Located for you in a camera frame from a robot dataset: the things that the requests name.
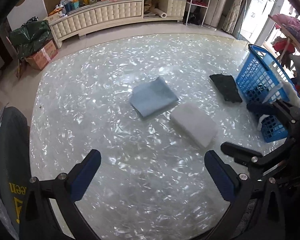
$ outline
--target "paper roll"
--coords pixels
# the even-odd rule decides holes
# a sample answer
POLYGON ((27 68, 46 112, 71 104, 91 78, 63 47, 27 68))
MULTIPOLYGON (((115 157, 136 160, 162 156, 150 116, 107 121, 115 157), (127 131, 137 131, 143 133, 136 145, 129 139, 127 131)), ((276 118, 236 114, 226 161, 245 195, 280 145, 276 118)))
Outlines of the paper roll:
POLYGON ((165 12, 163 12, 162 10, 159 10, 158 8, 156 9, 150 9, 151 12, 159 15, 161 18, 166 18, 167 17, 167 14, 165 12))

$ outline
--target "pearlescent tabletop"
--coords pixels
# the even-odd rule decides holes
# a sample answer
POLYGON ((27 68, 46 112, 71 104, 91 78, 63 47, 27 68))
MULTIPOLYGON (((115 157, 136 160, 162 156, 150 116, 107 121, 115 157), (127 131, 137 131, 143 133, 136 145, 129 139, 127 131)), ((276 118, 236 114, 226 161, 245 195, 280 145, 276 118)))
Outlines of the pearlescent tabletop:
POLYGON ((225 202, 204 166, 215 150, 233 142, 268 153, 245 103, 223 100, 209 75, 239 74, 247 43, 198 34, 138 36, 96 45, 50 63, 33 110, 32 175, 68 173, 91 149, 102 161, 76 205, 102 239, 189 239, 214 226, 225 202), (132 89, 158 76, 180 103, 192 102, 218 125, 199 149, 170 121, 170 111, 141 120, 129 103, 132 89))

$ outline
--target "blue gripper pad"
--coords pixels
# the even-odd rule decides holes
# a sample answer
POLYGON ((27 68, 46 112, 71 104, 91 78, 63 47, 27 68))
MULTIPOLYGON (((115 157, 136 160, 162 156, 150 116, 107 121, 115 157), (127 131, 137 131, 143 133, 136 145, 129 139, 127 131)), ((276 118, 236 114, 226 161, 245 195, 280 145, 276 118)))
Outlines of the blue gripper pad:
POLYGON ((100 152, 91 150, 81 163, 72 168, 68 180, 72 201, 82 199, 100 164, 100 152))
POLYGON ((204 164, 223 199, 232 203, 239 188, 237 173, 230 165, 224 164, 213 150, 206 152, 204 164))

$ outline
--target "white tufted cabinet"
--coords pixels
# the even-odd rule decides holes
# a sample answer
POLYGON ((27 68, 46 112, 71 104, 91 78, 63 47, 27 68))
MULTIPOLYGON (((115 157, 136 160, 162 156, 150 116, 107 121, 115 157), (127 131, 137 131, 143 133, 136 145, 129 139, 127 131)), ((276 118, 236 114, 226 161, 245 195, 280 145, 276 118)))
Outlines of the white tufted cabinet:
POLYGON ((71 36, 83 36, 113 26, 156 20, 182 20, 186 6, 186 0, 159 0, 159 9, 167 13, 167 18, 144 18, 143 3, 144 0, 109 0, 72 11, 69 16, 50 23, 57 47, 60 48, 62 41, 71 36))

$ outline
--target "basket handle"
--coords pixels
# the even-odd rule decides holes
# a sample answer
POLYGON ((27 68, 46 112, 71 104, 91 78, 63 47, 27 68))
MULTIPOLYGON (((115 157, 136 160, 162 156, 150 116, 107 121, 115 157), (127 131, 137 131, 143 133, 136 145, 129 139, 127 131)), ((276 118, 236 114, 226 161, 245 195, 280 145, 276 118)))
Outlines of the basket handle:
POLYGON ((276 58, 270 52, 268 52, 266 49, 264 49, 262 47, 259 47, 259 46, 253 45, 253 44, 249 44, 248 47, 249 47, 249 51, 259 60, 259 62, 265 68, 265 70, 272 72, 272 70, 269 68, 269 66, 266 65, 264 63, 264 61, 260 58, 260 56, 255 52, 254 48, 256 48, 256 50, 259 50, 259 51, 262 51, 264 53, 269 54, 271 56, 271 58, 273 59, 273 61, 277 64, 277 67, 284 73, 284 75, 285 75, 286 79, 288 80, 288 82, 290 82, 293 85, 291 79, 289 78, 287 73, 284 71, 281 64, 276 60, 276 58))

